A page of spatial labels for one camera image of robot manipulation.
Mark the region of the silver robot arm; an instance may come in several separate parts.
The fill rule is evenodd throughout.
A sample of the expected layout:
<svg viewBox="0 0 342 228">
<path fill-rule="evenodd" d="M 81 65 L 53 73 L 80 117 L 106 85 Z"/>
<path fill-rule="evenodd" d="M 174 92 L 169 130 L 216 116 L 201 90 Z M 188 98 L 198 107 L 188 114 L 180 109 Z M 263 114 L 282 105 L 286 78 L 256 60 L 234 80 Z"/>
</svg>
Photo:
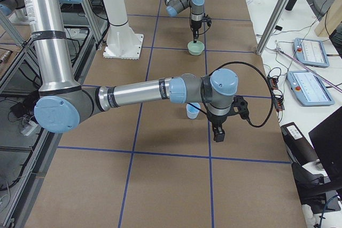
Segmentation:
<svg viewBox="0 0 342 228">
<path fill-rule="evenodd" d="M 163 0 L 166 11 L 171 17 L 175 17 L 187 8 L 190 8 L 190 29 L 193 34 L 193 42 L 197 43 L 199 30 L 204 22 L 211 23 L 209 16 L 205 16 L 205 0 Z"/>
<path fill-rule="evenodd" d="M 202 103 L 214 140 L 224 140 L 223 123 L 236 115 L 238 77 L 225 68 L 211 75 L 161 78 L 118 87 L 83 87 L 74 78 L 60 0 L 24 0 L 35 45 L 42 86 L 34 115 L 49 132 L 75 129 L 91 116 L 125 105 L 168 99 L 173 103 Z"/>
</svg>

